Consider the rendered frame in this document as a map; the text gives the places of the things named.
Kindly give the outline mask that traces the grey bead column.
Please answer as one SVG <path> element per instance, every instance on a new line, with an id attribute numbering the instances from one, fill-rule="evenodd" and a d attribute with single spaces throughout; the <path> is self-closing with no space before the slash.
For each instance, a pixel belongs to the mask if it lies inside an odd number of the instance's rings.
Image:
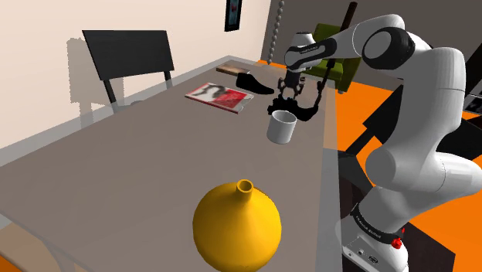
<path id="1" fill-rule="evenodd" d="M 275 23 L 273 25 L 273 31 L 272 31 L 272 36 L 271 36 L 271 42 L 270 42 L 270 48 L 269 48 L 269 54 L 267 57 L 267 64 L 270 65 L 273 60 L 273 53 L 275 51 L 275 46 L 276 46 L 276 41 L 277 41 L 277 35 L 278 35 L 278 29 L 280 28 L 280 20 L 282 18 L 283 14 L 283 7 L 285 5 L 284 0 L 279 0 L 278 1 L 278 8 L 277 8 L 277 16 L 275 18 Z"/>

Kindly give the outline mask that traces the dark framed wall picture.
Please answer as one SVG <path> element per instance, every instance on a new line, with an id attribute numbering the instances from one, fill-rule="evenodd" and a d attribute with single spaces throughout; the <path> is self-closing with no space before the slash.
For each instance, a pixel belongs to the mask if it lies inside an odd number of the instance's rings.
<path id="1" fill-rule="evenodd" d="M 243 0 L 226 0 L 225 32 L 239 29 L 242 1 Z"/>

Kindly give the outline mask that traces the grey table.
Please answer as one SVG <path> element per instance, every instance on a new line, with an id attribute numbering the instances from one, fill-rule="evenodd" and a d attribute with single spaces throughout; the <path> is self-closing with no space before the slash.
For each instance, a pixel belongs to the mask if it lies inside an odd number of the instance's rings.
<path id="1" fill-rule="evenodd" d="M 338 210 L 324 158 L 336 154 L 335 114 L 321 108 L 287 144 L 267 136 L 272 97 L 238 114 L 186 95 L 234 87 L 209 69 L 0 167 L 0 215 L 87 272 L 214 272 L 192 238 L 201 198 L 248 179 L 276 204 L 277 252 L 260 272 L 315 272 L 320 209 Z"/>

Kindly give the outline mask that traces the black chair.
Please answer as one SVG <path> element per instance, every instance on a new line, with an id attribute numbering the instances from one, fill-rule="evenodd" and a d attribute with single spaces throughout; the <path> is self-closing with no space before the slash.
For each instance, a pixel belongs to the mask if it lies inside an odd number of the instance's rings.
<path id="1" fill-rule="evenodd" d="M 123 107 L 117 102 L 112 79 L 163 73 L 166 87 L 173 86 L 175 68 L 165 30 L 84 30 L 83 36 L 114 113 Z"/>

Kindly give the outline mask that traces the brown book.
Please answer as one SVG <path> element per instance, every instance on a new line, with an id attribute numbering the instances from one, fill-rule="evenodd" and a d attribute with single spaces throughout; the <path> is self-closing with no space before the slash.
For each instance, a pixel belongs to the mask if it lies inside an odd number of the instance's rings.
<path id="1" fill-rule="evenodd" d="M 246 73 L 250 74 L 250 70 L 242 68 L 242 67 L 237 67 L 237 66 L 232 66 L 229 64 L 222 64 L 220 66 L 216 67 L 216 71 L 220 73 L 226 73 L 232 76 L 237 77 L 239 73 Z"/>

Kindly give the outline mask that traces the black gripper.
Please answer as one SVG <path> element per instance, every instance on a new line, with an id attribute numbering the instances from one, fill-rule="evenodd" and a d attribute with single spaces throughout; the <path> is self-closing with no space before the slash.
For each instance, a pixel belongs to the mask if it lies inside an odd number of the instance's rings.
<path id="1" fill-rule="evenodd" d="M 294 97 L 297 97 L 302 93 L 304 84 L 300 83 L 298 77 L 286 77 L 285 79 L 279 79 L 277 83 L 277 89 L 280 91 L 278 97 L 283 99 L 283 92 L 286 87 L 294 87 Z"/>

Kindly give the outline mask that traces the black shoe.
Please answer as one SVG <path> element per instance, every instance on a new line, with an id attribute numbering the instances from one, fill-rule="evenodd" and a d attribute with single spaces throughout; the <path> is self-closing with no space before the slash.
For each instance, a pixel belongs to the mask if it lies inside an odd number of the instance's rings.
<path id="1" fill-rule="evenodd" d="M 236 79 L 236 85 L 239 88 L 251 91 L 255 94 L 270 95 L 274 93 L 274 90 L 272 88 L 262 85 L 250 73 L 238 73 L 237 79 Z"/>

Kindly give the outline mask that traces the red and white magazine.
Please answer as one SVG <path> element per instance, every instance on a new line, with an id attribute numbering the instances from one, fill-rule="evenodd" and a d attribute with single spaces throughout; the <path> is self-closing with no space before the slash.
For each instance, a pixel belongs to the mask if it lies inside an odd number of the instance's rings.
<path id="1" fill-rule="evenodd" d="M 205 83 L 187 93 L 185 97 L 235 114 L 254 98 L 252 94 L 214 83 Z"/>

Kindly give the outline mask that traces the white cup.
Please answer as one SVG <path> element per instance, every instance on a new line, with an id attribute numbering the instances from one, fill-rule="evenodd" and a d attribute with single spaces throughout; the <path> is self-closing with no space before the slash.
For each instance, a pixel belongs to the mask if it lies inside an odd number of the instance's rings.
<path id="1" fill-rule="evenodd" d="M 294 132 L 297 117 L 286 110 L 275 110 L 271 114 L 266 136 L 273 143 L 287 144 Z"/>

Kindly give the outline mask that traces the yellow round vase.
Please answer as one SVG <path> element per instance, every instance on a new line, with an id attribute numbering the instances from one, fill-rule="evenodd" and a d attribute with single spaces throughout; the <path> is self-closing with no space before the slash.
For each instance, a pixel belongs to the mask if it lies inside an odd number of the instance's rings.
<path id="1" fill-rule="evenodd" d="M 216 186 L 197 205 L 193 240 L 219 272 L 257 272 L 276 253 L 282 225 L 268 195 L 248 179 Z"/>

